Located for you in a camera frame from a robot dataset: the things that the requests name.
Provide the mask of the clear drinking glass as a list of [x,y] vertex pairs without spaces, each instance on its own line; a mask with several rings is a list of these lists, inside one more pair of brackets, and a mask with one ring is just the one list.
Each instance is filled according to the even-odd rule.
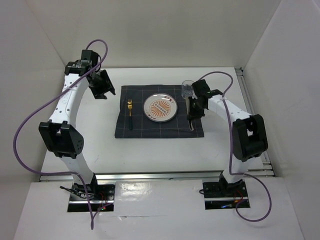
[[194,90],[192,84],[194,81],[192,80],[185,80],[181,84],[181,96],[183,99],[191,98],[194,95]]

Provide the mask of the dark checked cloth placemat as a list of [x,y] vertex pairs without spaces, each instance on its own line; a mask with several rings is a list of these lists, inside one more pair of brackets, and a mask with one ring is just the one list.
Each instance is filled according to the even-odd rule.
[[116,139],[203,138],[200,119],[187,120],[180,85],[123,85]]

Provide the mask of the gold fork black handle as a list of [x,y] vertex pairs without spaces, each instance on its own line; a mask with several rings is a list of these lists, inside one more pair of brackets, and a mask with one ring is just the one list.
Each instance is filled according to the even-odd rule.
[[129,129],[132,131],[133,130],[133,118],[132,118],[132,108],[133,108],[133,102],[131,99],[127,100],[127,108],[129,110]]

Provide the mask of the orange sunburst ceramic plate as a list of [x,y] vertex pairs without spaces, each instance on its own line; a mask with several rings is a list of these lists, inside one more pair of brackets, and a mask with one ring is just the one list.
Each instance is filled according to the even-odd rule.
[[176,116],[178,103],[167,93],[154,93],[146,98],[142,109],[149,120],[164,123]]

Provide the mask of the silver table knife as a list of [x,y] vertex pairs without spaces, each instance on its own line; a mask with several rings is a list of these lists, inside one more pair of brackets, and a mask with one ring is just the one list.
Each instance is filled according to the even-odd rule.
[[189,97],[185,99],[185,103],[186,103],[188,126],[190,131],[193,132],[194,131],[193,123],[192,123],[192,120],[189,119],[189,116],[190,116],[190,98]]

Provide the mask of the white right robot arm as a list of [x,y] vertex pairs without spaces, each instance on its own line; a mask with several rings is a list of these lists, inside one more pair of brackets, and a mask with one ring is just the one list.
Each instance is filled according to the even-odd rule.
[[200,119],[209,110],[228,123],[230,159],[228,168],[219,176],[218,190],[223,196],[230,196],[248,172],[249,160],[260,157],[268,149],[264,119],[240,109],[218,89],[211,90],[204,79],[188,87],[189,121]]

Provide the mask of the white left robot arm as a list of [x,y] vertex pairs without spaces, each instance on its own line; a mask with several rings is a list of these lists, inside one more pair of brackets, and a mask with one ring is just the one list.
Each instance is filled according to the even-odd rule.
[[65,66],[63,95],[49,120],[38,127],[47,150],[60,158],[72,173],[73,189],[88,200],[97,197],[99,187],[82,153],[85,141],[76,130],[78,110],[87,89],[96,100],[107,99],[108,92],[115,94],[107,71],[94,69],[99,59],[98,53],[84,49],[79,60]]

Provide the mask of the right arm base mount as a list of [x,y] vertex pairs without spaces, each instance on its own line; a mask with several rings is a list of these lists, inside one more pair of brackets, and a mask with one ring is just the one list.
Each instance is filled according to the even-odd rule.
[[203,182],[199,193],[204,196],[206,210],[250,208],[247,186],[244,181],[236,187],[222,190],[218,182]]

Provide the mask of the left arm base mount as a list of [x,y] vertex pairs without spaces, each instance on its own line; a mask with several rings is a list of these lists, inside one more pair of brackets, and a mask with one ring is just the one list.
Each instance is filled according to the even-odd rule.
[[[67,212],[68,213],[83,213],[89,212],[88,202],[84,190],[77,189],[74,185],[72,187],[59,187],[69,193],[69,201]],[[93,212],[99,208],[101,212],[114,211],[116,185],[111,184],[98,184],[95,192],[88,191],[88,197]]]

